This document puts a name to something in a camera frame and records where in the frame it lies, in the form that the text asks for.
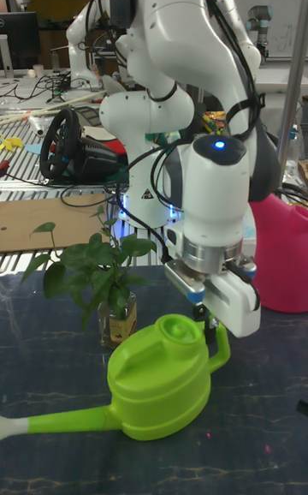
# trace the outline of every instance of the computer monitor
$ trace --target computer monitor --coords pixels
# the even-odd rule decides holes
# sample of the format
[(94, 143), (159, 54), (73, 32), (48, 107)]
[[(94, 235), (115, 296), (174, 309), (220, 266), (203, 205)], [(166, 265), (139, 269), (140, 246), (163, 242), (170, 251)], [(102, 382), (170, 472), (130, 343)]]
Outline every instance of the computer monitor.
[(0, 34), (8, 35), (14, 69), (30, 69), (37, 62), (41, 50), (35, 12), (0, 14)]

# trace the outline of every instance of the pothos plant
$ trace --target pothos plant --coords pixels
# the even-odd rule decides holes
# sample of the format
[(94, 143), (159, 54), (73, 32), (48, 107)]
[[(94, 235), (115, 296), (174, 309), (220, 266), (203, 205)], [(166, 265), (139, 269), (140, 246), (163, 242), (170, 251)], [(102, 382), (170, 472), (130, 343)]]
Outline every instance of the pothos plant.
[[(128, 285), (151, 284), (149, 280), (129, 272), (133, 257), (146, 255), (151, 250), (157, 251), (156, 244), (145, 238), (137, 238), (135, 234), (123, 236), (118, 241), (111, 233), (111, 226), (116, 218), (103, 221), (100, 217), (104, 213), (103, 206), (91, 217), (97, 216), (101, 229), (93, 234), (87, 244), (75, 244), (66, 247), (59, 255), (54, 239), (54, 223), (40, 225), (34, 232), (50, 232), (56, 260), (50, 253), (42, 253), (35, 257), (28, 265), (21, 283), (47, 261), (51, 262), (44, 274), (44, 295), (51, 299), (56, 295), (69, 293), (84, 314), (82, 329), (85, 331), (91, 313), (102, 301), (107, 301), (115, 316), (120, 319), (127, 299), (130, 295)], [(109, 238), (103, 242), (102, 235)], [(89, 302), (84, 299), (83, 291), (90, 288), (92, 298)]]

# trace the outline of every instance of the steering wheel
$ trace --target steering wheel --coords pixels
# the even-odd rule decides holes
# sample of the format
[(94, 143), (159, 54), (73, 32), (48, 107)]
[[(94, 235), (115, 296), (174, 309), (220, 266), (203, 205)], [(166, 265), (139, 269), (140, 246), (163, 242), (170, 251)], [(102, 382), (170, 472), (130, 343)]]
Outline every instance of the steering wheel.
[(44, 177), (54, 179), (66, 170), (77, 151), (79, 137), (76, 112), (62, 109), (53, 119), (41, 148), (39, 168)]

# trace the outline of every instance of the green watering can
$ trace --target green watering can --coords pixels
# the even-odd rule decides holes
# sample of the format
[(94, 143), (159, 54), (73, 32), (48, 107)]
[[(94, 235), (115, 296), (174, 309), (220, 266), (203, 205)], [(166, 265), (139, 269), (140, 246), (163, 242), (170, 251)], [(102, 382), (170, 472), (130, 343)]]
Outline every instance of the green watering can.
[(0, 417), (0, 438), (37, 432), (122, 430), (137, 440), (164, 438), (188, 425), (210, 395), (210, 374), (230, 357), (226, 328), (216, 329), (209, 358), (199, 324), (180, 314), (162, 316), (134, 333), (110, 357), (111, 404), (22, 419)]

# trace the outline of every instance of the watering can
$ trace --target watering can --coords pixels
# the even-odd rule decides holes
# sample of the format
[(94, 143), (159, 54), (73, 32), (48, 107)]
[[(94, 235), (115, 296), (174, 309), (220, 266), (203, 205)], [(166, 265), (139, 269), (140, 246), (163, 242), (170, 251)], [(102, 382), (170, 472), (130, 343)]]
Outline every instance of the watering can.
[(199, 324), (162, 316), (134, 333), (110, 357), (111, 404), (21, 419), (0, 417), (0, 438), (38, 432), (122, 430), (130, 438), (164, 438), (188, 425), (210, 395), (210, 375), (230, 357), (226, 328), (216, 328), (218, 351), (209, 358)]
[(280, 313), (308, 312), (308, 210), (273, 194), (250, 206), (257, 229), (253, 283), (263, 306)]

